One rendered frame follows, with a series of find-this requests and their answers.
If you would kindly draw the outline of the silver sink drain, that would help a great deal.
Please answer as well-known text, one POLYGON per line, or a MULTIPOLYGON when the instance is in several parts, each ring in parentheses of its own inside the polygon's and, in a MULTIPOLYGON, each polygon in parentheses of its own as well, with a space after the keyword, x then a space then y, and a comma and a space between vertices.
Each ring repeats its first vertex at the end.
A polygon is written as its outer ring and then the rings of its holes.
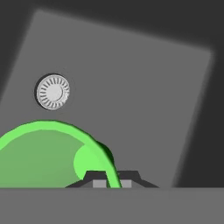
POLYGON ((36 86, 35 97, 38 104, 47 110, 61 109, 70 95, 68 80, 57 73, 42 77, 36 86))

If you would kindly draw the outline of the grey sink basin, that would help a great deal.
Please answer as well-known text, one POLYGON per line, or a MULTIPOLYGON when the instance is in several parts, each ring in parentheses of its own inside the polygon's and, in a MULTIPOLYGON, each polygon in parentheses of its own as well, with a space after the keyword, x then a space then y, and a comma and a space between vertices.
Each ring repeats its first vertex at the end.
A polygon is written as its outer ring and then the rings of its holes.
POLYGON ((172 186, 214 62, 208 47, 56 10, 36 10, 0 101, 0 135, 32 120, 71 123, 106 144, 120 170, 172 186), (45 74, 71 84, 63 109, 34 98, 45 74))

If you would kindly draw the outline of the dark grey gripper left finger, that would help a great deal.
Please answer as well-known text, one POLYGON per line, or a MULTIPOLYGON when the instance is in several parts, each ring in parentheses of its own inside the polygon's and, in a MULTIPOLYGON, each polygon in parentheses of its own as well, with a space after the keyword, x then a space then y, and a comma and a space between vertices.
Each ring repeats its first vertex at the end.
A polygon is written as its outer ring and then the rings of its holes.
POLYGON ((72 183, 71 188, 107 188, 109 186, 105 171, 87 171, 84 179, 72 183))

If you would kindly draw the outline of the green bowl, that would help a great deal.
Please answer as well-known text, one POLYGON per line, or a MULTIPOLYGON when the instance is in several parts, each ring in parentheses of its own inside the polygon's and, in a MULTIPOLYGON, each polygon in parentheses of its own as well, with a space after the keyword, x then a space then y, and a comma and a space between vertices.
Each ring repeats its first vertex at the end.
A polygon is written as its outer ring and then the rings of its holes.
POLYGON ((65 188, 87 172, 121 186, 107 152, 87 132, 58 121, 22 124, 0 137, 0 188, 65 188))

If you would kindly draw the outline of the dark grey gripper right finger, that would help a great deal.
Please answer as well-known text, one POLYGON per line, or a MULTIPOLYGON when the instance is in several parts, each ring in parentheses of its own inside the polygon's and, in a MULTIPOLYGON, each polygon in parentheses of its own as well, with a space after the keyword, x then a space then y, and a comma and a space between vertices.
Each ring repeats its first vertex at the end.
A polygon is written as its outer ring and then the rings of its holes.
POLYGON ((158 188, 157 185, 142 179, 138 171, 119 171, 118 178, 122 188, 158 188))

